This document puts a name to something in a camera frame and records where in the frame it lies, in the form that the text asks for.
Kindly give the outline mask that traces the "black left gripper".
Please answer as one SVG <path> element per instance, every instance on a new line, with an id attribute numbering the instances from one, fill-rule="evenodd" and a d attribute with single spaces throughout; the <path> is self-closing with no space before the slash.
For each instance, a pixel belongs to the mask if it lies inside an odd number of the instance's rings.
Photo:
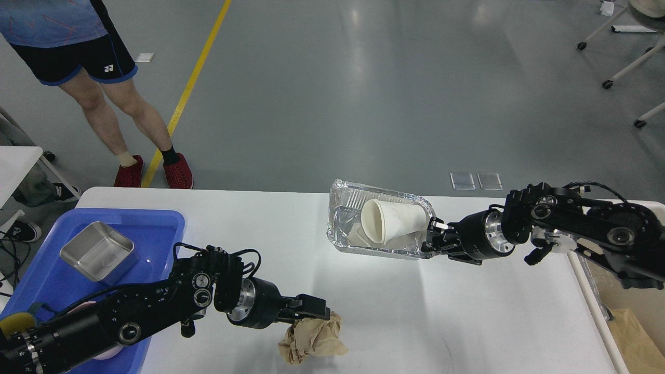
<path id="1" fill-rule="evenodd" d="M 328 321 L 330 316 L 326 300 L 307 294 L 286 300 L 275 284 L 259 278 L 242 280 L 239 301 L 227 313 L 231 324 L 252 329 L 264 329 L 278 322 L 292 325 L 306 318 Z"/>

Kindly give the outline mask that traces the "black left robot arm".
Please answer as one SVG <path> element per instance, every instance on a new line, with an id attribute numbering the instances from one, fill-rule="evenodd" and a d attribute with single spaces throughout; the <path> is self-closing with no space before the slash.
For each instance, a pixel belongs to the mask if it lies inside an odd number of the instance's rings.
<path id="1" fill-rule="evenodd" d="M 62 373 L 113 348 L 132 346 L 174 324 L 189 338 L 193 322 L 213 306 L 233 325 L 263 329 L 300 319 L 328 321 L 325 300 L 287 297 L 256 278 L 260 261 L 245 264 L 243 251 L 197 248 L 174 257 L 165 280 L 123 284 L 85 296 L 52 319 L 2 331 L 2 373 Z"/>

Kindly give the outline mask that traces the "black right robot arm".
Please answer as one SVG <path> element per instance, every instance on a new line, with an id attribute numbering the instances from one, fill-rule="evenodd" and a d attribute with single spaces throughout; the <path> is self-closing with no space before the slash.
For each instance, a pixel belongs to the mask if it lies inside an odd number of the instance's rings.
<path id="1" fill-rule="evenodd" d="M 624 289 L 663 289 L 663 221 L 618 193 L 618 202 L 586 198 L 594 182 L 556 188 L 547 183 L 511 190 L 503 204 L 446 223 L 432 217 L 420 250 L 481 265 L 511 255 L 519 244 L 536 265 L 548 254 L 572 251 L 610 272 Z"/>

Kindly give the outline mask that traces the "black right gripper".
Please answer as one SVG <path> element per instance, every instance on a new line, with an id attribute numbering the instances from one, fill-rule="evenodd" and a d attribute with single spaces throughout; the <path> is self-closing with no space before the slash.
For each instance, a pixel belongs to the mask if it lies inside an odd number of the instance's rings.
<path id="1" fill-rule="evenodd" d="M 447 255 L 474 265 L 482 261 L 510 256 L 515 249 L 504 236 L 502 213 L 486 210 L 469 215 L 459 222 L 444 222 L 433 216 L 426 230 L 426 242 L 420 252 L 427 257 Z"/>

